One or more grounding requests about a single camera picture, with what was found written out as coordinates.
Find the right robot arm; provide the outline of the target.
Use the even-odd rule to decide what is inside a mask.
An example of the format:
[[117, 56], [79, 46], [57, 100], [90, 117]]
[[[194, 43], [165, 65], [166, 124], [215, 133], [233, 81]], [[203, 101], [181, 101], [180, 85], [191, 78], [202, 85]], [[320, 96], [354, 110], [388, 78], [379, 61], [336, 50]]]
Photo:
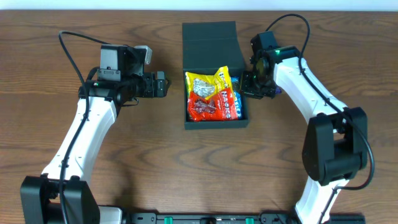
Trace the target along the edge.
[[310, 71], [294, 46], [278, 45], [273, 32], [251, 39], [252, 71], [241, 92], [261, 99], [285, 91], [306, 120], [302, 161], [308, 179], [287, 223], [365, 223], [363, 215], [330, 213], [338, 194], [368, 163], [368, 119], [360, 108], [335, 98]]

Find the purple Dairy Milk bar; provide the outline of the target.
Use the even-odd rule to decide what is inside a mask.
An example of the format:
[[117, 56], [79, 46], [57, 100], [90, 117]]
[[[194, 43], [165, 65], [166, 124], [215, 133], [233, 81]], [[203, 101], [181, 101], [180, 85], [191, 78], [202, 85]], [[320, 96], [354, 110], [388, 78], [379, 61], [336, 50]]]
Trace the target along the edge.
[[282, 90], [281, 90], [279, 87], [277, 87], [277, 88], [275, 89], [275, 93], [276, 93], [276, 95], [279, 95], [279, 94], [282, 93]]

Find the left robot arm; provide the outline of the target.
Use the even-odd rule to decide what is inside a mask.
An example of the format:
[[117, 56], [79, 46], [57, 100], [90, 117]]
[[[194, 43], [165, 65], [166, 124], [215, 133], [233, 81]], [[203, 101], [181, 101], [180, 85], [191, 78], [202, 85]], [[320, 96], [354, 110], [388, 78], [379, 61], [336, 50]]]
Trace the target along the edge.
[[20, 188], [26, 223], [130, 223], [128, 212], [98, 205], [90, 180], [106, 133], [121, 108], [139, 98], [162, 98], [171, 84], [164, 72], [145, 72], [152, 50], [146, 45], [104, 44], [100, 65], [78, 91], [72, 125], [59, 150], [38, 177], [27, 176]]

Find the yellow snack bag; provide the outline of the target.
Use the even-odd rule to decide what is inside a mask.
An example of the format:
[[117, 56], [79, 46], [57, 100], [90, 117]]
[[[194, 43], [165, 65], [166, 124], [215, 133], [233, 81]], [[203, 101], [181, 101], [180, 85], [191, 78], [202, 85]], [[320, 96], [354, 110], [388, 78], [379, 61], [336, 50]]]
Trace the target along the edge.
[[227, 66], [220, 67], [214, 75], [185, 72], [187, 96], [191, 93], [206, 100], [223, 91], [232, 89], [231, 76]]

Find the blue Oreo cookie pack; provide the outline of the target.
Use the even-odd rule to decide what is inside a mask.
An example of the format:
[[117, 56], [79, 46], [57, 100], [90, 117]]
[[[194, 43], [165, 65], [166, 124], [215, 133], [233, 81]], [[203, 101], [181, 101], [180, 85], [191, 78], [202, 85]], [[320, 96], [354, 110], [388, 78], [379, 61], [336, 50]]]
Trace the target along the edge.
[[243, 106], [241, 101], [241, 94], [240, 94], [240, 82], [238, 77], [231, 77], [231, 82], [234, 91], [234, 104], [236, 107], [236, 113], [238, 119], [243, 118]]

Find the red Haribo candy bag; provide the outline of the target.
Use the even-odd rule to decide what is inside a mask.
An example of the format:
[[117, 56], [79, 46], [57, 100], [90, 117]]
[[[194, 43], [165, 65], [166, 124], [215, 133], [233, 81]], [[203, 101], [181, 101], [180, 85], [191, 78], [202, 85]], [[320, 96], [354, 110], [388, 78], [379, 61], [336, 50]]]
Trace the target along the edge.
[[190, 92], [187, 111], [194, 122], [238, 120], [240, 112], [234, 102], [234, 92], [225, 88], [209, 99]]

